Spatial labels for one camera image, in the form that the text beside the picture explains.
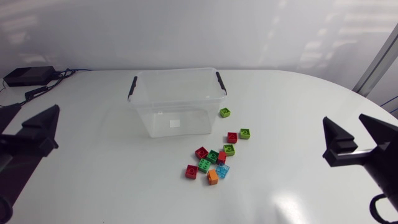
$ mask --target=white tabletop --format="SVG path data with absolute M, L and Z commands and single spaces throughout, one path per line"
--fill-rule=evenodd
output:
M 36 168 L 10 223 L 375 223 L 368 207 L 381 190 L 361 166 L 329 167 L 322 119 L 369 149 L 376 144 L 361 113 L 398 125 L 378 105 L 298 73 L 220 70 L 230 117 L 217 117 L 211 134 L 150 138 L 127 104 L 137 72 L 79 72 L 23 106 L 4 133 L 58 104 L 60 147 Z M 0 105 L 23 101 L 31 89 L 8 88 Z M 251 138 L 227 157 L 225 179 L 210 186 L 201 172 L 185 178 L 187 165 L 198 164 L 196 149 L 218 151 L 240 128 Z M 387 200 L 377 205 L 398 220 Z

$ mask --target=black cable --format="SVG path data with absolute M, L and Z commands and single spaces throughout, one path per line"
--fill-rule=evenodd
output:
M 4 80 L 2 80 L 2 87 L 3 87 L 3 88 L 0 90 L 0 93 L 1 93 L 3 90 L 6 89 L 6 86 L 4 85 Z
M 371 212 L 372 217 L 378 222 L 378 223 L 382 223 L 382 224 L 398 224 L 398 222 L 389 222 L 384 220 L 383 218 L 381 218 L 379 212 L 377 211 L 376 208 L 376 202 L 382 198 L 386 198 L 386 196 L 384 194 L 379 194 L 376 195 L 372 198 L 371 203 L 369 205 L 369 210 Z
M 4 85 L 4 80 L 2 80 L 2 89 L 0 90 L 0 93 L 6 89 L 6 86 Z
M 55 88 L 59 83 L 62 82 L 62 80 L 64 80 L 65 78 L 70 77 L 71 75 L 73 75 L 74 73 L 76 73 L 76 70 L 70 70 L 69 68 L 67 68 L 65 71 L 61 72 L 63 73 L 63 75 L 60 77 L 60 79 L 57 80 L 56 83 L 54 83 L 51 86 L 48 86 L 48 90 L 43 91 L 42 93 L 39 93 L 38 95 L 33 96 L 30 100 L 25 100 L 21 103 L 19 103 L 21 106 L 25 105 L 27 102 L 32 101 L 33 99 L 36 99 L 37 97 L 44 95 L 46 93 L 48 93 L 50 90 L 52 90 L 53 88 Z
M 4 207 L 4 217 L 0 217 L 0 224 L 4 224 L 12 217 L 12 206 L 3 196 L 0 196 L 0 205 Z
M 90 70 L 90 69 L 82 69 L 82 68 L 79 68 L 79 69 L 69 69 L 69 68 L 67 68 L 65 71 L 62 71 L 62 72 L 54 72 L 54 74 L 53 74 L 54 77 L 55 77 L 54 79 L 58 79 L 56 83 L 54 83 L 54 84 L 51 85 L 51 86 L 48 86 L 48 87 L 47 87 L 48 89 L 45 90 L 45 91 L 43 91 L 42 93 L 39 93 L 39 94 L 33 96 L 32 98 L 29 98 L 28 100 L 24 100 L 24 101 L 20 102 L 19 104 L 20 104 L 21 106 L 23 106 L 23 105 L 25 105 L 26 103 L 32 101 L 33 99 L 36 99 L 37 97 L 39 97 L 39 96 L 41 96 L 41 95 L 43 95 L 43 94 L 48 93 L 50 90 L 52 90 L 52 89 L 55 88 L 57 85 L 59 85 L 59 83 L 61 83 L 62 80 L 71 77 L 71 76 L 72 76 L 73 74 L 75 74 L 77 71 L 91 71 L 91 70 Z

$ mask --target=toy brick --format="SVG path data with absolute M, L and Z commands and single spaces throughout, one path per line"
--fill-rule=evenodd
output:
M 218 154 L 218 158 L 217 158 L 217 164 L 220 164 L 220 163 L 222 163 L 222 164 L 225 164 L 225 160 L 226 160 L 226 153 L 224 152 L 224 151 L 221 151 L 219 154 Z
M 235 148 L 233 145 L 224 145 L 224 152 L 227 156 L 235 155 Z
M 207 155 L 207 160 L 210 161 L 212 164 L 216 164 L 218 158 L 218 152 L 214 150 L 210 150 L 209 154 Z
M 218 165 L 217 168 L 216 168 L 216 173 L 217 173 L 217 175 L 218 175 L 220 178 L 222 178 L 222 179 L 225 178 L 226 173 L 228 173 L 228 171 L 229 171 L 229 166 L 224 165 L 224 164 L 220 164 L 220 165 Z
M 209 152 L 204 147 L 201 147 L 195 151 L 195 154 L 197 155 L 198 159 L 206 159 Z
M 228 108 L 223 108 L 223 109 L 220 110 L 220 115 L 221 115 L 223 118 L 226 118 L 226 117 L 228 117 L 229 115 L 231 115 L 231 112 L 230 112 L 230 110 L 229 110 Z
M 211 163 L 206 159 L 200 159 L 198 169 L 204 173 L 207 173 L 208 169 L 210 168 Z
M 185 176 L 187 178 L 196 179 L 197 178 L 198 167 L 193 165 L 187 166 L 187 171 L 185 171 Z
M 241 139 L 249 139 L 250 138 L 250 130 L 241 128 Z
M 209 180 L 210 185 L 215 185 L 218 182 L 218 176 L 215 170 L 209 170 L 207 173 L 207 179 Z
M 227 140 L 228 143 L 236 143 L 238 141 L 238 134 L 237 133 L 228 133 Z

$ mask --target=black clip handle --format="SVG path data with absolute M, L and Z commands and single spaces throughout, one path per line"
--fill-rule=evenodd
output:
M 226 92 L 226 88 L 225 88 L 225 86 L 224 86 L 223 79 L 221 78 L 220 73 L 219 73 L 219 72 L 216 72 L 216 76 L 217 76 L 218 82 L 220 83 L 221 89 L 225 90 L 225 94 L 228 95 L 228 93 Z
M 134 92 L 134 88 L 136 87 L 137 79 L 138 79 L 138 77 L 134 77 L 134 79 L 132 80 L 132 84 L 131 84 L 131 87 L 130 87 L 129 95 L 127 96 L 127 100 L 129 100 L 129 97 Z

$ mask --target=lime green lego brick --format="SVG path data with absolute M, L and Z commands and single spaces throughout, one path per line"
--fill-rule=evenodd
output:
M 207 173 L 207 170 L 210 168 L 211 163 L 206 159 L 200 159 L 198 169 L 204 173 Z
M 223 109 L 220 110 L 220 115 L 221 115 L 223 118 L 228 117 L 230 114 L 231 114 L 231 112 L 229 111 L 228 108 L 223 108 Z
M 214 150 L 210 150 L 206 159 L 208 161 L 210 161 L 212 164 L 216 164 L 217 158 L 218 158 L 218 152 L 216 152 Z
M 249 139 L 250 138 L 250 130 L 241 128 L 241 139 Z
M 224 145 L 224 152 L 227 156 L 235 155 L 235 148 L 233 145 Z

